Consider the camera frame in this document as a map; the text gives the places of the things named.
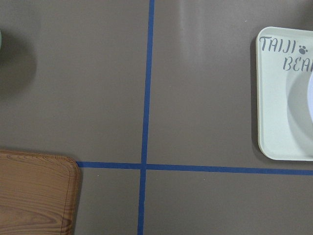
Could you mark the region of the white round plate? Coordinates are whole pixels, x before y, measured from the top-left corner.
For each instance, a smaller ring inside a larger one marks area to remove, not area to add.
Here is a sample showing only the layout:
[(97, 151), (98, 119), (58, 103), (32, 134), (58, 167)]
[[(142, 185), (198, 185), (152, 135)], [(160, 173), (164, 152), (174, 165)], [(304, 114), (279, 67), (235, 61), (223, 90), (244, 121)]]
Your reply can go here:
[(311, 74), (307, 88), (307, 105), (311, 121), (313, 121), (313, 74)]

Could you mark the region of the cream bear tray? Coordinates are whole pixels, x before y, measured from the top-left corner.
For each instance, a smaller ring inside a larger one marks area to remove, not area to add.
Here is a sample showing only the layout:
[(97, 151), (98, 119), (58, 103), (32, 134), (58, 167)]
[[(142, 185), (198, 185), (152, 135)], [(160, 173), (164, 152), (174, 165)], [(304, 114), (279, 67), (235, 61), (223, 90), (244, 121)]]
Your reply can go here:
[(313, 73), (313, 33), (266, 27), (256, 37), (258, 145), (278, 161), (313, 160), (307, 88)]

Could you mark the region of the wooden brown tray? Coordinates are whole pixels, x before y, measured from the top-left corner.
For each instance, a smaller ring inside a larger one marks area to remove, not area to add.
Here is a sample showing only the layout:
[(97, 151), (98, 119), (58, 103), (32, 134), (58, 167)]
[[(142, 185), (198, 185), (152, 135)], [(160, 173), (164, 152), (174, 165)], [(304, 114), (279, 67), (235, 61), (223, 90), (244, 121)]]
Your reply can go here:
[(1, 150), (0, 233), (71, 235), (79, 185), (70, 157)]

